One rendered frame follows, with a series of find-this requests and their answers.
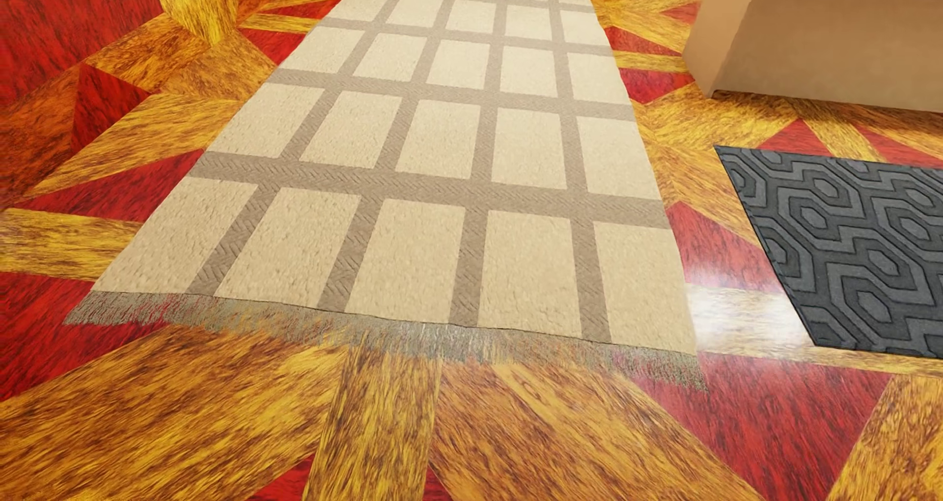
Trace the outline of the beige grid-pattern fringed rug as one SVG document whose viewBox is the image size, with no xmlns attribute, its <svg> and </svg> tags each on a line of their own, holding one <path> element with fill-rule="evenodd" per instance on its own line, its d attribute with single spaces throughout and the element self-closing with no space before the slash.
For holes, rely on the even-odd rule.
<svg viewBox="0 0 943 501">
<path fill-rule="evenodd" d="M 340 0 L 64 323 L 705 386 L 591 0 Z"/>
</svg>

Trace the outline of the dark grey geometric-pattern mat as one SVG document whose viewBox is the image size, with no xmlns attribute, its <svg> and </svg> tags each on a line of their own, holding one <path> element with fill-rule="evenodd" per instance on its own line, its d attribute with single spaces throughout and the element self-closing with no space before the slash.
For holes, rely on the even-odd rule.
<svg viewBox="0 0 943 501">
<path fill-rule="evenodd" d="M 714 149 L 815 345 L 943 361 L 943 169 Z"/>
</svg>

